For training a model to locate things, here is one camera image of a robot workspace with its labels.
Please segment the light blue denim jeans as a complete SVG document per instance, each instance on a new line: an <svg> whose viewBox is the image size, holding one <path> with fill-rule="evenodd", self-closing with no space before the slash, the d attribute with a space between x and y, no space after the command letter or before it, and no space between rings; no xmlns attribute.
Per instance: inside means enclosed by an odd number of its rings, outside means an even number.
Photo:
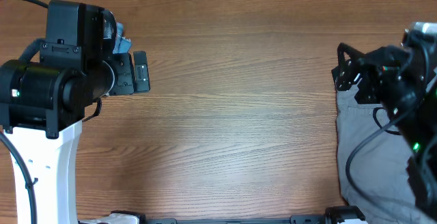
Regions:
<svg viewBox="0 0 437 224"><path fill-rule="evenodd" d="M115 46L113 49L114 54L127 53L132 46L131 39L124 36L124 26L121 23L117 23L117 35L115 38Z"/></svg>

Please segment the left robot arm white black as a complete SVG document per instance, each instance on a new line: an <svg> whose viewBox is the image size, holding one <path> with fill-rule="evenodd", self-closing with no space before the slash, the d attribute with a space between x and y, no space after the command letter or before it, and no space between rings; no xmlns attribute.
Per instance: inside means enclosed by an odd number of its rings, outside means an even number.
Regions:
<svg viewBox="0 0 437 224"><path fill-rule="evenodd" d="M76 152L85 110L150 90L147 55L111 11L52 0L46 34L1 66L1 142L13 164L19 223L77 223Z"/></svg>

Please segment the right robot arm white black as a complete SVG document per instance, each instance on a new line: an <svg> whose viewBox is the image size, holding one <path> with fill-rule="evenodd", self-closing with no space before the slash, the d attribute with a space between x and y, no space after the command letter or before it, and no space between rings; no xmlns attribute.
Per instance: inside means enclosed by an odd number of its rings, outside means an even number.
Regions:
<svg viewBox="0 0 437 224"><path fill-rule="evenodd" d="M370 223L436 221L436 42L337 49L341 194Z"/></svg>

